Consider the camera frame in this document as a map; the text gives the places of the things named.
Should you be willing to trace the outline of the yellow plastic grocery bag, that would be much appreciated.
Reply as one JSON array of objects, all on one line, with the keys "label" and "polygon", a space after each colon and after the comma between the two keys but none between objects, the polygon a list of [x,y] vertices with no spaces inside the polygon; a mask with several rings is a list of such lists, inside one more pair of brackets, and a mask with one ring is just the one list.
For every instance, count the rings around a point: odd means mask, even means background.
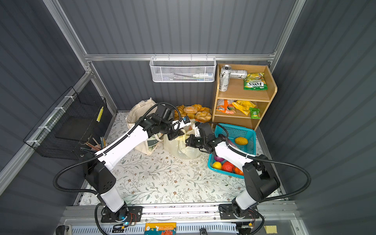
[{"label": "yellow plastic grocery bag", "polygon": [[197,148],[186,146],[186,140],[191,134],[194,134],[191,126],[186,126],[181,129],[184,133],[174,140],[169,140],[167,135],[164,135],[164,149],[168,151],[173,157],[182,160],[194,160],[198,158],[202,152]]}]

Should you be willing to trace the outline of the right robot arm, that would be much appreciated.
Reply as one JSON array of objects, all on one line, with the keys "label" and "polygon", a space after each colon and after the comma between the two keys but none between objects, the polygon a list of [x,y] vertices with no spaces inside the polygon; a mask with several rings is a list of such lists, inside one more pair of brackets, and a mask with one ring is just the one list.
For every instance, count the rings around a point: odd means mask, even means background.
[{"label": "right robot arm", "polygon": [[243,217],[249,209],[256,207],[280,187],[280,180],[268,158],[252,155],[240,150],[225,134],[215,134],[209,123],[193,125],[194,134],[186,140],[186,146],[197,148],[234,165],[243,172],[245,190],[232,200],[234,216]]}]

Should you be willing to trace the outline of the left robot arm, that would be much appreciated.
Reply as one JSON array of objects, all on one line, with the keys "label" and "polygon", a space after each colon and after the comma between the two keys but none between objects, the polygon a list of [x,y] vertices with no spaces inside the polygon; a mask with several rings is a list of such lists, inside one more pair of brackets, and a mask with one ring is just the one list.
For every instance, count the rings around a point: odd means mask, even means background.
[{"label": "left robot arm", "polygon": [[117,221],[125,221],[129,210],[116,188],[117,180],[112,174],[113,168],[137,145],[155,134],[166,135],[170,140],[183,135],[181,129],[189,126],[191,120],[181,114],[178,115],[178,120],[174,120],[174,112],[177,110],[168,103],[153,105],[125,134],[98,151],[84,164],[86,181],[94,188],[94,194],[105,208],[117,217]]}]

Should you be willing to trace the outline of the purple onion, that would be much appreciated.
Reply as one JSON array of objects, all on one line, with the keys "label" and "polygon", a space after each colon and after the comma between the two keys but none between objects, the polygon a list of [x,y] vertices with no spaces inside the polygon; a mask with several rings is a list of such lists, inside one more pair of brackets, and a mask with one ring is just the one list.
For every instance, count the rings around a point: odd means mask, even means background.
[{"label": "purple onion", "polygon": [[221,158],[221,157],[218,157],[218,156],[214,156],[214,160],[216,162],[223,162],[225,159]]}]

